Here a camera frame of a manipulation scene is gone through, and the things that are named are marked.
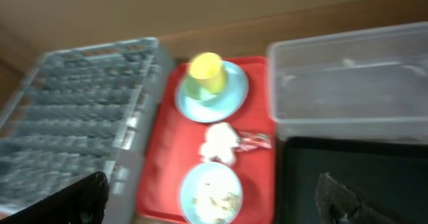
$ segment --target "dish rack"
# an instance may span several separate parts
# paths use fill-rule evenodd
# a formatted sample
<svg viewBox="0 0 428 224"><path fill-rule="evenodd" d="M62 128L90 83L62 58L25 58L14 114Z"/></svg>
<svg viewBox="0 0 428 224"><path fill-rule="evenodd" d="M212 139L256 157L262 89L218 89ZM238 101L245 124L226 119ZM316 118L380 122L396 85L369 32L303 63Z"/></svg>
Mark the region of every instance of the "dish rack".
<svg viewBox="0 0 428 224"><path fill-rule="evenodd" d="M0 212L104 171L104 223L129 222L156 104L174 67L152 37L46 54L0 118Z"/></svg>

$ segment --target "light blue plate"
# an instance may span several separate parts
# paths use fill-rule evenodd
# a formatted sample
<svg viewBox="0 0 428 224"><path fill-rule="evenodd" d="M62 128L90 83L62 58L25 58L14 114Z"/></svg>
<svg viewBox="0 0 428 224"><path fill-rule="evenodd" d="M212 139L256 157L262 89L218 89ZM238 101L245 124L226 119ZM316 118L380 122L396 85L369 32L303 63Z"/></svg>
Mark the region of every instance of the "light blue plate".
<svg viewBox="0 0 428 224"><path fill-rule="evenodd" d="M183 89L183 81L175 93L175 104L187 118L201 123L223 120L241 107L248 93L248 79L245 72L236 64L223 61L228 73L228 80L222 97L211 106L203 106L187 97Z"/></svg>
<svg viewBox="0 0 428 224"><path fill-rule="evenodd" d="M200 185L201 181L208 179L217 179L222 183L227 183L227 188L234 194L241 197L240 204L232 214L232 216L225 220L225 224L228 224L234 220L237 216L241 206L242 206L242 186L239 178L236 174L224 164L220 164L217 162L205 162L202 164L198 164L196 167L193 167L187 173L183 183L181 184L179 204L181 207L181 211L187 222L192 224L210 224L204 223L197 216L195 211L195 200L196 191L198 185Z"/></svg>

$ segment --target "red tray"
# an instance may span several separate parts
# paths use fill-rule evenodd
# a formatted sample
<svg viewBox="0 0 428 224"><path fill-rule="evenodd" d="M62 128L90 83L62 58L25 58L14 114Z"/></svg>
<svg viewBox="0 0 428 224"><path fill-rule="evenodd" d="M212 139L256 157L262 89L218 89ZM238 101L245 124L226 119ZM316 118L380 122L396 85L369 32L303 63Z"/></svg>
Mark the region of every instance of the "red tray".
<svg viewBox="0 0 428 224"><path fill-rule="evenodd" d="M275 134L269 118L267 66L263 57L229 59L247 74L249 92L242 107L223 120L236 130ZM186 223L179 207L179 188L199 160L199 147L209 124L188 120L177 110L175 89L185 74L179 65L170 75L154 124L136 196L138 214L176 223ZM243 189L241 211L233 223L271 223L274 215L275 149L257 149L236 154L233 171Z"/></svg>

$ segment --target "clear plastic container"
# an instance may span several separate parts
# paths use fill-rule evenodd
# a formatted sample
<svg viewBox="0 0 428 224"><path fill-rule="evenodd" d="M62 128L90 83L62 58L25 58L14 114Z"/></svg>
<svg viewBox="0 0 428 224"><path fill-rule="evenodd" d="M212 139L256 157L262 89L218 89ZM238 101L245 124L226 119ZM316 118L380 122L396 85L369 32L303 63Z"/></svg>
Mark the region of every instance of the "clear plastic container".
<svg viewBox="0 0 428 224"><path fill-rule="evenodd" d="M428 23L283 41L268 55L281 137L428 135Z"/></svg>

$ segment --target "blue saucer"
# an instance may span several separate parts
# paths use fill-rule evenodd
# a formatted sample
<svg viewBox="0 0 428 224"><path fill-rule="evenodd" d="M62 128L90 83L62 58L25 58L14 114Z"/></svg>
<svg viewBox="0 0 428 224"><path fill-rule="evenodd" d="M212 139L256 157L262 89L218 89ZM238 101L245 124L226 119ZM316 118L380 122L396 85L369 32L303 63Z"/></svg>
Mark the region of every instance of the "blue saucer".
<svg viewBox="0 0 428 224"><path fill-rule="evenodd" d="M183 82L175 92L177 108L190 120L201 123L211 123L223 120L241 107L248 93L248 79L245 72L236 64L223 61L223 67L228 73L228 80L222 97L211 106L203 106L184 93Z"/></svg>

